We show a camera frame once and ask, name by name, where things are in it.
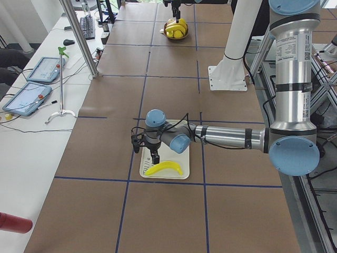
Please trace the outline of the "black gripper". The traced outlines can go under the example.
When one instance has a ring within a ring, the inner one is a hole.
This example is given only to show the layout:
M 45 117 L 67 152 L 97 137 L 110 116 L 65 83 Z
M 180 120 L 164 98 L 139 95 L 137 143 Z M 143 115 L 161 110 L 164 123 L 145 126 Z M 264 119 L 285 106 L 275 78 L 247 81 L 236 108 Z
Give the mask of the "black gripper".
M 157 137 L 156 133 L 146 133 L 145 134 L 145 146 L 150 150 L 152 162 L 159 163 L 160 156 L 157 150 L 161 146 L 161 140 Z
M 181 0 L 171 0 L 171 7 L 172 7 L 172 15 L 173 18 L 176 18 L 176 22 L 178 23 L 181 18 L 181 12 L 179 7 L 181 6 Z

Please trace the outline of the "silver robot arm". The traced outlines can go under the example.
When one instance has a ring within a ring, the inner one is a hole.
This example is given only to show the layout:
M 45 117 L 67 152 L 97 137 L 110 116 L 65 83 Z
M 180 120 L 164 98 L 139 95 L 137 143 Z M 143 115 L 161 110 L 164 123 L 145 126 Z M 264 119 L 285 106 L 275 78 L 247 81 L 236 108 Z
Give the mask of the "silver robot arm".
M 235 11 L 236 8 L 236 1 L 232 3 L 232 1 L 228 0 L 191 0 L 191 1 L 186 1 L 186 0 L 163 0 L 162 3 L 164 4 L 165 7 L 168 7 L 169 5 L 171 6 L 172 10 L 172 15 L 173 18 L 176 20 L 181 19 L 181 12 L 179 10 L 180 6 L 183 5 L 193 5 L 193 4 L 227 4 L 231 7 L 232 12 Z
M 272 45 L 276 46 L 276 77 L 270 102 L 275 116 L 263 130 L 222 128 L 207 125 L 170 124 L 163 111 L 150 110 L 134 151 L 149 149 L 158 164 L 162 143 L 182 153 L 191 142 L 224 149 L 256 149 L 269 155 L 273 166 L 283 174 L 302 176 L 319 164 L 316 126 L 311 122 L 312 31 L 320 23 L 319 1 L 269 1 L 270 23 L 252 65 L 254 76 Z

